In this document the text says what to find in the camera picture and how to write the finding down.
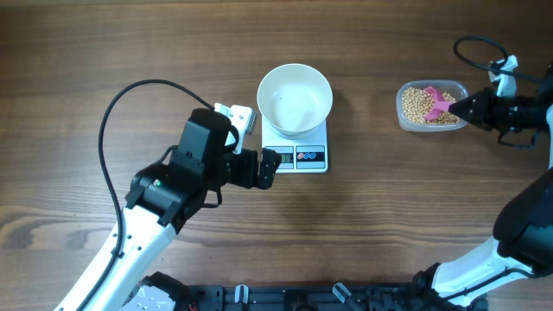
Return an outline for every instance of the wood grain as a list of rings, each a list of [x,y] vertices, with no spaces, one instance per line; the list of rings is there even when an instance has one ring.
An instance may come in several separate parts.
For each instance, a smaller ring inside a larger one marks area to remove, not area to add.
[[[491,36],[540,76],[553,48],[550,1],[64,3],[0,3],[2,310],[52,309],[104,242],[115,215],[99,123],[136,80],[171,79],[208,102],[255,107],[261,78],[299,62],[334,89],[329,172],[279,175],[269,191],[226,186],[223,206],[194,216],[151,267],[188,284],[408,281],[483,242],[502,206],[547,167],[546,139],[519,151],[472,127],[404,132],[395,96],[417,79],[488,86],[451,52],[464,34]],[[166,86],[121,99],[105,139],[121,198],[178,142],[195,107]],[[260,149],[260,131],[247,148]],[[509,284],[491,308],[548,309],[551,280]]]

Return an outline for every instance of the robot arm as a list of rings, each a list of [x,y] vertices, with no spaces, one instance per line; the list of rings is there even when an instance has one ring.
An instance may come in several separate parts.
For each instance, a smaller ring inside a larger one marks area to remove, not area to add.
[[[118,232],[115,225],[99,253],[55,310],[79,309],[111,260],[118,234],[124,235],[118,260],[84,310],[119,310],[144,271],[186,221],[202,207],[216,207],[222,202],[220,188],[227,182],[246,188],[271,187],[281,156],[264,149],[259,165],[257,151],[241,148],[244,133],[252,129],[254,121],[255,111],[248,107],[227,108],[218,104],[215,111],[194,110],[179,145],[168,149],[172,152],[169,164],[162,164],[164,156],[133,178],[125,196],[124,232]],[[204,203],[208,191],[217,193],[217,205]],[[162,301],[164,307],[173,310],[171,303],[175,301]]]
[[[512,72],[517,60],[512,55],[501,70]],[[515,80],[507,74],[494,75],[498,85],[494,93],[487,88],[450,106],[449,112],[480,127],[498,130],[499,144],[519,148],[530,145],[506,143],[509,132],[531,129],[549,132],[550,170],[513,199],[499,215],[493,236],[484,244],[450,263],[438,264],[429,287],[444,300],[469,306],[480,295],[521,278],[548,276],[553,272],[553,96],[551,87],[541,86],[537,98],[515,97]],[[549,66],[544,80],[551,82]]]

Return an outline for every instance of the white bowl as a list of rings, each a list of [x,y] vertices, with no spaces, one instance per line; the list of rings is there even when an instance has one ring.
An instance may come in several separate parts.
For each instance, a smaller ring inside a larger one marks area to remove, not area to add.
[[[300,136],[321,124],[330,113],[332,99],[327,79],[302,64],[271,70],[257,89],[261,114],[285,136]]]

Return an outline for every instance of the black motor joint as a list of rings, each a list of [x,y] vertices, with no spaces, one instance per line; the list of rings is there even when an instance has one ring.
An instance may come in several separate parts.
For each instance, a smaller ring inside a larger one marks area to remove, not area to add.
[[[550,65],[543,78],[553,81],[553,67]],[[475,93],[449,106],[449,112],[483,130],[497,130],[498,143],[520,149],[536,146],[540,132],[550,132],[547,111],[553,104],[553,87],[540,85],[536,97],[497,96],[492,88]],[[529,144],[507,143],[503,137],[508,133],[533,130]]]
[[[226,146],[229,133],[236,142]],[[127,207],[142,206],[160,216],[160,225],[172,224],[178,232],[202,207],[221,204],[220,189],[227,182],[270,188],[282,157],[263,149],[259,162],[255,150],[233,153],[237,144],[238,131],[228,117],[210,109],[193,110],[169,164],[156,162],[133,178]],[[217,204],[205,204],[208,191],[217,193]]]

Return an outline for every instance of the black cable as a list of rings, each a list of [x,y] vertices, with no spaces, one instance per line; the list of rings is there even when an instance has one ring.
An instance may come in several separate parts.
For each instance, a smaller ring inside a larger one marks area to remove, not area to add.
[[[528,273],[528,272],[526,272],[524,270],[521,270],[521,269],[517,269],[517,268],[505,269],[505,270],[503,270],[503,272],[501,272],[498,275],[493,276],[493,277],[485,280],[484,282],[482,282],[480,284],[474,285],[473,287],[471,287],[469,289],[462,290],[459,293],[455,293],[453,295],[449,295],[447,297],[444,297],[443,299],[449,301],[449,300],[452,300],[454,298],[460,297],[462,295],[467,295],[468,293],[472,293],[475,290],[481,289],[484,286],[489,285],[489,284],[499,280],[501,277],[509,276],[511,273],[515,273],[515,272],[520,273],[521,275],[526,276],[528,278],[537,278],[537,276],[534,276],[533,274]]]
[[[232,136],[234,136],[235,142],[228,145],[228,146],[225,146],[225,152],[226,153],[233,152],[236,149],[236,146],[238,146],[238,142],[240,141],[240,134],[238,133],[238,130],[236,129],[236,127],[234,127],[234,125],[231,125],[230,132],[231,132]]]
[[[457,40],[455,42],[455,44],[453,45],[453,53],[455,54],[455,56],[457,56],[460,60],[467,63],[468,65],[473,66],[473,67],[477,67],[477,68],[482,69],[482,70],[492,72],[496,75],[503,73],[504,75],[508,75],[508,76],[511,76],[513,78],[516,78],[516,79],[525,79],[525,80],[528,80],[528,81],[531,81],[531,82],[534,82],[534,83],[538,83],[538,84],[541,84],[541,85],[553,87],[553,85],[551,83],[549,83],[549,82],[547,82],[543,79],[539,79],[539,78],[536,78],[536,77],[533,77],[533,76],[530,76],[530,75],[527,75],[527,74],[523,74],[523,73],[514,73],[514,72],[508,72],[508,71],[497,69],[497,68],[492,68],[490,66],[486,66],[484,64],[480,64],[480,63],[477,63],[473,60],[468,59],[467,57],[461,55],[458,51],[459,44],[461,44],[461,42],[463,42],[463,41],[483,41],[483,42],[486,42],[488,44],[493,45],[494,47],[496,47],[503,54],[503,57],[505,59],[504,63],[507,61],[507,58],[509,57],[509,54],[496,41],[493,41],[493,40],[491,40],[489,38],[486,38],[484,36],[466,35],[464,37],[461,37],[459,40]]]
[[[163,161],[165,161],[165,158],[169,155],[169,153],[173,150],[177,150],[177,148],[179,148],[179,146],[177,146],[177,145],[173,145],[173,146],[167,148],[167,150],[165,150],[165,153],[163,153],[162,157],[159,160],[153,162],[151,165],[162,164]]]
[[[107,123],[107,118],[110,116],[111,109],[113,109],[113,106],[117,103],[117,101],[128,91],[132,90],[133,88],[137,86],[143,86],[147,84],[164,84],[166,86],[172,86],[175,87],[186,94],[192,96],[194,99],[198,100],[201,104],[203,104],[205,107],[209,108],[210,110],[214,110],[215,108],[208,104],[205,100],[201,99],[198,95],[194,94],[193,92],[189,91],[184,86],[179,86],[175,82],[167,81],[164,79],[146,79],[142,81],[135,82],[131,84],[130,86],[125,87],[119,94],[110,102],[110,104],[107,106],[107,109],[105,110],[104,117],[102,118],[102,124],[100,125],[100,131],[98,136],[98,154],[100,158],[100,167],[102,168],[102,173],[104,173],[105,183],[107,184],[107,188],[110,190],[111,199],[113,200],[113,205],[115,206],[115,214],[118,219],[118,240],[115,244],[115,248],[111,252],[111,259],[110,262],[105,266],[104,272],[102,272],[102,275],[100,278],[96,281],[96,284],[94,284],[94,287],[88,292],[88,295],[86,295],[85,300],[79,305],[77,308],[78,311],[83,310],[88,302],[94,297],[94,294],[98,291],[100,286],[102,286],[102,283],[107,278],[107,276],[110,274],[111,268],[113,268],[113,265],[118,259],[119,252],[121,251],[121,248],[123,246],[123,235],[124,235],[124,221],[123,221],[123,213],[121,212],[121,208],[119,207],[119,201],[118,196],[115,193],[115,189],[113,188],[113,184],[111,183],[110,175],[107,172],[107,167],[105,166],[105,158],[104,158],[104,131],[105,131],[105,124]],[[173,146],[169,147],[168,150],[166,150],[166,154],[171,151],[171,148]]]

